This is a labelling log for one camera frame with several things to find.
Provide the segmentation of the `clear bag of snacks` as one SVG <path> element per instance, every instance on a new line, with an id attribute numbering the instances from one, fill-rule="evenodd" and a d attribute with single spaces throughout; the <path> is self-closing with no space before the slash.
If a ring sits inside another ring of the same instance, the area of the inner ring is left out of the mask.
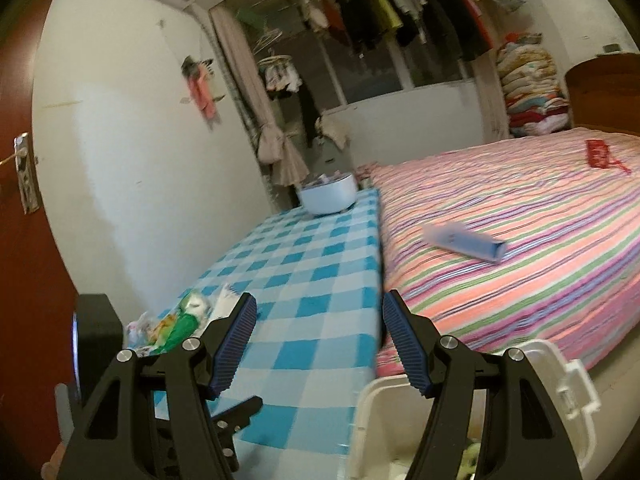
<path id="1" fill-rule="evenodd" d="M 156 328 L 160 318 L 150 312 L 143 312 L 135 321 L 130 322 L 125 330 L 126 347 L 134 350 L 138 356 L 145 356 L 156 345 Z"/>

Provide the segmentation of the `green tissue pack bag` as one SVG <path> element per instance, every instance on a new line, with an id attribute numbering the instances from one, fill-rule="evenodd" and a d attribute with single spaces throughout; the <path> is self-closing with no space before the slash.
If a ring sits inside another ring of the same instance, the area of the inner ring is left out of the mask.
<path id="1" fill-rule="evenodd" d="M 186 338 L 193 336 L 206 324 L 212 307 L 209 300 L 197 290 L 192 290 L 178 305 L 176 322 L 166 337 L 164 343 L 158 347 L 160 353 L 176 348 Z"/>

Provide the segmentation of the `white paper bag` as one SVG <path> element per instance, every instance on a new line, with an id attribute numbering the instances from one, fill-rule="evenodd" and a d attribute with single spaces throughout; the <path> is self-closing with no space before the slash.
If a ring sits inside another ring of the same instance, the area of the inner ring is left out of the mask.
<path id="1" fill-rule="evenodd" d="M 228 318 L 239 300 L 240 294 L 235 292 L 228 283 L 224 284 L 210 312 L 209 322 Z"/>

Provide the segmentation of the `green plush toy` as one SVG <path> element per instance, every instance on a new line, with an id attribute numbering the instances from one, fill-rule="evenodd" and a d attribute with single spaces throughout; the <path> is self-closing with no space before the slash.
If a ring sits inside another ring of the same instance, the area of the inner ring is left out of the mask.
<path id="1" fill-rule="evenodd" d="M 475 478 L 478 458 L 480 457 L 480 442 L 469 443 L 462 454 L 457 473 L 457 480 L 473 480 Z"/>

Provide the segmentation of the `red wooden door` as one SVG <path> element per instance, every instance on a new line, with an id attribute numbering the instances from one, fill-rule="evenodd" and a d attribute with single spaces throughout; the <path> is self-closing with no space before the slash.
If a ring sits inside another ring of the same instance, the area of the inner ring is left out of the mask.
<path id="1" fill-rule="evenodd" d="M 32 133 L 35 56 L 52 0 L 15 0 L 2 16 L 1 155 Z M 37 479 L 60 442 L 54 388 L 72 372 L 76 288 L 42 209 L 24 211 L 1 165 L 1 475 Z"/>

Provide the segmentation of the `striped pink bed sheet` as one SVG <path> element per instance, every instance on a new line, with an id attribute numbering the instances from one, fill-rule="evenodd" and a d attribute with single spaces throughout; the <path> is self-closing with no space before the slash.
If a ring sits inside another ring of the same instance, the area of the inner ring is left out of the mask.
<path id="1" fill-rule="evenodd" d="M 587 164 L 602 139 L 631 170 Z M 552 341 L 593 367 L 639 322 L 639 141 L 575 128 L 370 171 L 380 194 L 386 289 L 468 347 Z M 508 243 L 499 263 L 447 252 L 424 224 Z"/>

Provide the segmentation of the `white blue long box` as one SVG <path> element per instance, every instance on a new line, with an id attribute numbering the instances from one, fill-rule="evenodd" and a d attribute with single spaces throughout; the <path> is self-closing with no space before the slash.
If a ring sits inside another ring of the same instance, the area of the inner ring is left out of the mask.
<path id="1" fill-rule="evenodd" d="M 456 222 L 424 224 L 422 233 L 426 244 L 490 263 L 499 263 L 508 248 L 505 240 L 470 230 Z"/>

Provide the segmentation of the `white round bowl container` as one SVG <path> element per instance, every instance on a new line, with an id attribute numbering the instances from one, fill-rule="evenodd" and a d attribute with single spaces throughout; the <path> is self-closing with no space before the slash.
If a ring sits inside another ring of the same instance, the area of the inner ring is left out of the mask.
<path id="1" fill-rule="evenodd" d="M 316 180 L 299 188 L 297 196 L 302 207 L 314 217 L 337 214 L 348 209 L 357 199 L 358 186 L 353 174 L 322 174 Z"/>

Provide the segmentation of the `red pouch with tassel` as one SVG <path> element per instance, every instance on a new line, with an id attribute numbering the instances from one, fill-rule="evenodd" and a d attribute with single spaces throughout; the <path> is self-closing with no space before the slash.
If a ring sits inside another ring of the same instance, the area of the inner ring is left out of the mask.
<path id="1" fill-rule="evenodd" d="M 587 164 L 591 168 L 610 169 L 617 168 L 625 174 L 631 174 L 631 170 L 625 166 L 619 159 L 615 158 L 610 147 L 602 139 L 586 140 L 586 157 Z"/>

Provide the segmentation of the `round sock drying hanger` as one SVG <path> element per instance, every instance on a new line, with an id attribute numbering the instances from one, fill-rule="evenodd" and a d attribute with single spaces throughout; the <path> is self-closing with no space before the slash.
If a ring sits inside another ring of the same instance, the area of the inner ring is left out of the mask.
<path id="1" fill-rule="evenodd" d="M 295 94 L 303 85 L 303 79 L 289 55 L 269 55 L 259 60 L 257 67 L 270 98 L 280 94 Z"/>

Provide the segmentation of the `beige tied curtain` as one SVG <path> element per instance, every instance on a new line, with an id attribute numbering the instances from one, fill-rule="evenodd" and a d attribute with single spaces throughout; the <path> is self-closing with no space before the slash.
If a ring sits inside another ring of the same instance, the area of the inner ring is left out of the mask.
<path id="1" fill-rule="evenodd" d="M 239 21 L 222 4 L 210 10 L 209 15 L 236 85 L 254 118 L 258 162 L 272 167 L 276 185 L 284 188 L 301 185 L 309 176 L 308 167 L 291 139 L 278 126 Z"/>

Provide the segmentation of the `stack of folded quilts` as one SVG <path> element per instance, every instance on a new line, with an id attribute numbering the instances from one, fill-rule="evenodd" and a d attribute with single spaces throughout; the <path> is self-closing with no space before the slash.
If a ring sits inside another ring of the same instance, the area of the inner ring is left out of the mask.
<path id="1" fill-rule="evenodd" d="M 512 32 L 506 36 L 498 50 L 497 72 L 511 136 L 546 136 L 568 128 L 570 102 L 541 34 Z"/>

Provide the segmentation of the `right beige curtain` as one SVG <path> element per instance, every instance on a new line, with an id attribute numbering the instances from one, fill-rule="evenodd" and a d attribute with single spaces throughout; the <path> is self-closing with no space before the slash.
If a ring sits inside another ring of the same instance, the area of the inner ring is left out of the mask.
<path id="1" fill-rule="evenodd" d="M 510 138 L 509 119 L 497 70 L 497 52 L 491 49 L 471 63 L 476 85 L 483 139 L 486 144 Z"/>

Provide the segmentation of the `dark wooden headboard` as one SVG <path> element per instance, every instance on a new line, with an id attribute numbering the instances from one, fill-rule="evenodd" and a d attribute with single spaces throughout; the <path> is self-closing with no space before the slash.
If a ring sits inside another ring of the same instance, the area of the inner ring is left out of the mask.
<path id="1" fill-rule="evenodd" d="M 640 55 L 600 55 L 573 66 L 565 84 L 575 127 L 640 132 Z"/>

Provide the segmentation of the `hanging clothes row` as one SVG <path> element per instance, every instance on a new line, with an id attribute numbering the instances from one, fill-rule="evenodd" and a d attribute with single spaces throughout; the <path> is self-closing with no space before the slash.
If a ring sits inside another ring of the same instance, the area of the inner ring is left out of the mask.
<path id="1" fill-rule="evenodd" d="M 384 37 L 401 48 L 416 40 L 444 61 L 471 62 L 496 46 L 482 0 L 298 0 L 303 25 L 325 32 L 353 54 L 374 50 Z M 526 0 L 490 0 L 506 13 Z"/>

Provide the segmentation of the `pink cloth on wall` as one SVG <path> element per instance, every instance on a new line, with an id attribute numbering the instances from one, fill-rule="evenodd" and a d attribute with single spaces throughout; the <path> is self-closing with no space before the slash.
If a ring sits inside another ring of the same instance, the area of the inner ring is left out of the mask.
<path id="1" fill-rule="evenodd" d="M 203 61 L 195 61 L 186 56 L 181 64 L 182 76 L 186 80 L 191 100 L 194 102 L 202 116 L 212 122 L 217 118 L 217 102 L 223 97 L 218 93 L 215 84 L 214 73 L 209 65 Z"/>

